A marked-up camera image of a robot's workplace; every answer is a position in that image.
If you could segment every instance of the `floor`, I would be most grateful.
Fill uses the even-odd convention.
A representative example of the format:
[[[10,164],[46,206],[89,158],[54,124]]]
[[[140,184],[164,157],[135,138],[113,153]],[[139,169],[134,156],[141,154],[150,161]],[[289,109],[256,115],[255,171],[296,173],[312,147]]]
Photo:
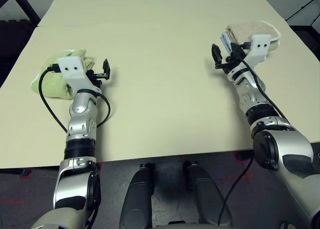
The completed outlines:
[[[0,22],[0,86],[5,81],[34,27],[28,22]],[[318,52],[318,41],[304,32],[297,33],[306,45]],[[319,144],[314,145],[319,163]],[[191,194],[185,191],[182,176],[184,160],[198,161],[216,181],[225,196],[246,166],[233,152],[165,156],[105,162],[101,167],[102,204],[94,229],[117,229],[122,204],[130,180],[140,163],[156,163],[156,188],[152,196],[153,226],[171,221],[198,221]],[[36,168],[29,176],[0,173],[0,229],[24,229],[53,207],[57,171]],[[277,229],[282,221],[304,229],[288,192],[267,170],[253,162],[228,200],[233,225],[243,229]]]

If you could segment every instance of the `beige towel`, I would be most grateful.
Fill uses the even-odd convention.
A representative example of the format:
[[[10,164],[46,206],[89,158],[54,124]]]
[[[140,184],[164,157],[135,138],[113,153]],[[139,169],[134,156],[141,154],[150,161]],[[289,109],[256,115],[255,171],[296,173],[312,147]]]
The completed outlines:
[[[280,38],[282,36],[273,25],[263,20],[230,24],[227,26],[226,31],[228,32],[231,41],[237,44],[250,42],[250,37],[253,35],[270,34],[271,43],[269,51],[277,49],[280,45]]]

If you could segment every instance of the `red tape mark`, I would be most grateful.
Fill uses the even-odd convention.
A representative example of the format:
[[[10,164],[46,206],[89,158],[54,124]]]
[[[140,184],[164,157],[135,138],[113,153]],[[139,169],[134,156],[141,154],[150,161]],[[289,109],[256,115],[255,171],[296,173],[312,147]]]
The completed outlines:
[[[30,179],[33,172],[34,172],[34,170],[31,170],[30,173],[29,173],[29,175],[27,175],[27,176],[19,176],[19,179],[20,179],[20,180]]]
[[[101,170],[102,170],[102,163],[97,163],[98,166],[98,175],[101,176]]]
[[[21,204],[21,203],[25,203],[25,201],[24,200],[0,200],[0,203]]]
[[[245,170],[245,164],[247,164],[247,160],[238,160],[237,158],[237,150],[234,150],[233,153],[233,157],[234,157],[234,161],[236,164],[241,165],[242,171]],[[243,178],[245,178],[245,183],[249,184],[249,178],[252,178],[254,175],[248,176],[248,175],[243,175]]]

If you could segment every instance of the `cloth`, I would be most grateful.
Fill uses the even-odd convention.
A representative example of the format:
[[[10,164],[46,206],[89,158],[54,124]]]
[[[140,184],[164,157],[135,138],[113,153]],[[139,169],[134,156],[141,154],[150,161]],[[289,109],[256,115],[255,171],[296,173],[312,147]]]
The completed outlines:
[[[91,58],[85,57],[85,49],[65,50],[61,53],[55,54],[43,64],[40,72],[31,82],[30,86],[32,91],[39,94],[39,79],[41,74],[52,64],[58,63],[58,58],[68,56],[80,56],[83,58],[85,69],[90,70],[94,61]],[[42,81],[42,92],[45,97],[50,98],[63,98],[71,100],[74,98],[72,88],[65,82],[61,73],[48,72]]]
[[[282,36],[273,25],[263,20],[230,24],[227,26],[226,30],[230,39],[237,44],[250,42],[250,37],[256,34],[270,34],[271,43],[269,51],[277,49],[280,45],[280,38]]]

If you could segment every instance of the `wire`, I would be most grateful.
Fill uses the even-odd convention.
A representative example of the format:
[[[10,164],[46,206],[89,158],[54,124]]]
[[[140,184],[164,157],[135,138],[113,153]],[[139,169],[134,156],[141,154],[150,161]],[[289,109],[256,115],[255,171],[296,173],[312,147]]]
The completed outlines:
[[[45,105],[45,107],[48,109],[48,111],[50,112],[50,114],[52,115],[52,117],[55,119],[55,121],[60,125],[60,127],[64,130],[65,133],[67,133],[67,129],[65,128],[65,126],[61,123],[61,121],[57,118],[57,116],[55,115],[55,113],[51,110],[49,104],[47,103],[45,97],[44,97],[44,94],[42,92],[42,82],[45,78],[45,75],[50,72],[49,69],[46,69],[40,76],[40,79],[39,79],[39,85],[38,85],[38,89],[39,89],[39,94],[40,94],[40,97]]]
[[[256,84],[256,87],[258,88],[259,92],[265,97],[265,99],[277,110],[277,112],[281,115],[281,117],[283,117],[284,119],[288,121],[288,119],[285,117],[285,115],[282,113],[282,111],[277,107],[277,105],[267,96],[267,94],[261,89],[259,82],[258,82],[258,78],[256,73],[251,69],[251,67],[248,65],[248,63],[245,62],[245,60],[243,60],[239,54],[236,52],[236,50],[233,51],[235,53],[235,55],[240,59],[240,61],[249,69],[249,71],[251,72],[254,82]]]
[[[251,166],[251,164],[252,164],[253,161],[254,161],[254,156],[251,157],[248,165],[247,165],[246,168],[243,170],[243,172],[240,174],[240,176],[235,180],[235,182],[234,182],[233,185],[231,186],[228,194],[227,194],[226,197],[224,198],[223,206],[222,206],[221,212],[220,212],[220,214],[219,214],[218,226],[220,226],[222,214],[224,213],[224,210],[225,210],[225,207],[226,207],[226,203],[227,203],[227,200],[228,200],[231,192],[233,191],[233,189],[235,188],[235,186],[237,185],[237,183],[240,181],[240,179],[247,173],[247,171],[249,170],[249,168],[250,168],[250,166]]]
[[[88,223],[88,225],[86,226],[87,229],[91,229],[91,227],[93,226],[95,220],[96,220],[96,217],[97,217],[97,214],[98,214],[98,209],[99,207],[97,207],[96,209],[94,209],[94,213],[93,213],[93,216],[91,218],[91,221]]]
[[[109,103],[108,99],[107,99],[103,94],[98,93],[98,92],[96,92],[96,94],[105,101],[105,103],[106,103],[106,105],[107,105],[107,107],[108,107],[108,113],[106,114],[105,118],[103,119],[103,121],[101,121],[101,122],[96,126],[96,128],[99,128],[99,127],[100,127],[103,123],[105,123],[106,120],[109,118],[110,112],[111,112],[111,107],[110,107],[110,103]]]
[[[96,128],[99,128],[103,123],[106,122],[106,120],[110,116],[111,106],[110,106],[110,103],[109,103],[108,99],[103,94],[101,94],[99,92],[96,92],[94,90],[90,90],[90,89],[80,89],[80,90],[77,91],[77,93],[91,93],[92,95],[94,95],[96,97],[101,97],[105,101],[105,103],[106,103],[106,105],[108,107],[108,113],[106,114],[105,118],[96,126]]]

